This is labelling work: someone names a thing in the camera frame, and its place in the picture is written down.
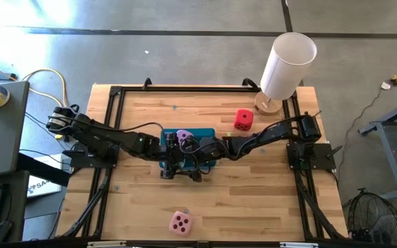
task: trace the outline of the fan grille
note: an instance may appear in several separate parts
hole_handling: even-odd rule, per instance
[[[361,192],[352,200],[347,224],[358,240],[397,246],[397,210],[375,194]]]

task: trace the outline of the pink foam cube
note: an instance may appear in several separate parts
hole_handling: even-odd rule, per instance
[[[175,234],[187,236],[191,231],[192,218],[180,211],[176,211],[171,219],[170,231]]]

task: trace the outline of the gray floor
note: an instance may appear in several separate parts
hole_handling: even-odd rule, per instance
[[[295,31],[397,33],[397,0],[288,0]],[[274,37],[161,37],[24,34],[3,25],[106,30],[285,31],[279,0],[79,0],[0,1],[0,68],[25,75],[53,68],[67,80],[68,100],[85,111],[93,83],[203,83],[238,85],[256,82]],[[353,119],[377,95],[380,83],[397,74],[397,39],[314,39],[318,57],[305,78],[316,88],[326,135],[344,143]],[[57,76],[43,72],[30,80],[34,89],[61,98]],[[28,112],[42,121],[55,102],[30,94]],[[397,106],[397,87],[383,92],[349,135],[341,169],[343,202],[359,187],[383,194],[396,189],[379,137],[356,130]],[[26,121],[22,148],[56,154],[59,145]],[[337,164],[341,154],[335,157]],[[392,200],[397,207],[397,200]],[[54,209],[59,201],[54,200]],[[25,239],[45,238],[50,227]]]

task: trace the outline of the white cylinder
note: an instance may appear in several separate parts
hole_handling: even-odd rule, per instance
[[[304,34],[288,32],[274,41],[261,78],[263,93],[274,100],[288,99],[316,57],[316,45]]]

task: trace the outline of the wooden tabletop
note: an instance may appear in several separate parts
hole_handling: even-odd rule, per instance
[[[87,108],[89,117],[103,122],[110,87],[93,85]],[[299,87],[297,93],[301,112],[316,114],[319,111],[313,87]],[[256,112],[253,104],[255,95],[230,92],[128,92],[125,95],[121,128],[157,121],[164,128],[211,127],[216,130],[218,137],[249,136],[270,123],[284,119],[283,110],[274,116],[261,116]],[[254,124],[248,132],[233,128],[235,113],[241,108],[254,113]],[[325,142],[320,115],[317,119],[323,133],[319,142]],[[147,126],[139,129],[139,132],[160,136],[161,130],[157,126]],[[285,154],[286,143],[279,141],[254,149],[239,161],[219,160],[209,175],[203,175],[202,183],[195,183],[186,176],[176,176],[173,180],[160,179],[158,163],[121,152],[112,175],[102,239],[304,240],[295,179],[293,172],[288,169]],[[85,208],[92,175],[93,169],[81,169],[70,179],[57,234],[67,231]],[[320,208],[335,228],[347,236],[333,176],[327,172],[314,171],[314,182]],[[174,212],[185,209],[194,219],[192,230],[186,238],[168,231]],[[97,207],[93,216],[92,230]],[[311,231],[315,235],[311,211],[308,211],[308,216]]]

